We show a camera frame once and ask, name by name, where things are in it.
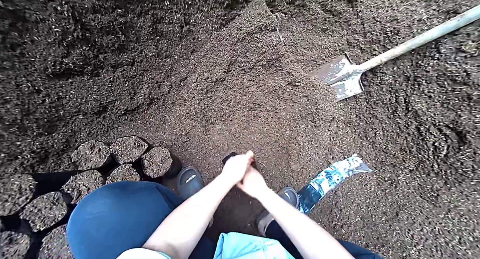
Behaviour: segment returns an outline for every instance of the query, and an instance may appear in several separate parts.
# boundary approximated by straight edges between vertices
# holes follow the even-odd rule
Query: shovel handle
[[[412,38],[409,41],[406,41],[399,46],[388,50],[385,53],[382,53],[366,62],[358,66],[359,72],[367,71],[373,67],[376,67],[380,64],[387,62],[390,59],[394,59],[399,55],[402,55],[408,51],[411,51],[417,47],[422,46],[423,44],[432,41],[438,37],[441,37],[447,33],[452,32],[453,30],[457,30],[462,26],[465,26],[469,23],[472,23],[476,20],[480,19],[480,5],[465,11],[464,13],[456,16],[453,19],[442,23],[427,32],[418,35]]]

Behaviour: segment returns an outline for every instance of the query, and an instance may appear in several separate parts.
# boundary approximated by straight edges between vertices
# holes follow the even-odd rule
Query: hand
[[[243,190],[244,193],[253,198],[258,199],[261,195],[270,191],[270,188],[265,183],[265,179],[260,172],[252,166],[249,166],[242,182],[237,183],[237,187]]]
[[[252,165],[254,153],[250,150],[245,154],[229,158],[223,166],[222,175],[224,175],[231,184],[234,185],[242,180],[249,166]]]

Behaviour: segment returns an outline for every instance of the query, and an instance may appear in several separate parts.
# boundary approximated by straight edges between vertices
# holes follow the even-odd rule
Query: plastic bag
[[[298,192],[300,201],[298,209],[308,214],[329,190],[335,188],[345,178],[359,172],[371,171],[357,154],[331,164]]]

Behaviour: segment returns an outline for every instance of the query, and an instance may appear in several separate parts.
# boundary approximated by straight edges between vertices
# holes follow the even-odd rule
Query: shovel blade
[[[363,92],[360,81],[362,72],[346,54],[337,57],[320,69],[310,72],[309,75],[317,76],[324,84],[332,87],[335,90],[337,101]]]
[[[346,76],[356,69],[357,65],[353,64],[347,55],[342,55],[309,75],[316,75],[324,84],[332,85],[346,79]]]
[[[362,74],[350,76],[348,79],[339,81],[338,83],[330,85],[335,90],[337,101],[346,99],[350,96],[363,93],[363,85],[361,84],[360,77]]]

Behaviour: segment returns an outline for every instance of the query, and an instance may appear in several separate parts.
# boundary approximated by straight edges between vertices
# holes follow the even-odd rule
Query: gray shoe
[[[194,166],[187,166],[179,173],[177,191],[180,198],[188,199],[204,187],[204,180]]]
[[[299,204],[299,195],[295,189],[291,187],[285,187],[277,193],[282,199],[289,202],[295,208],[298,208]],[[268,225],[273,221],[273,215],[270,214],[266,209],[258,215],[257,218],[257,229],[261,236],[265,237]]]

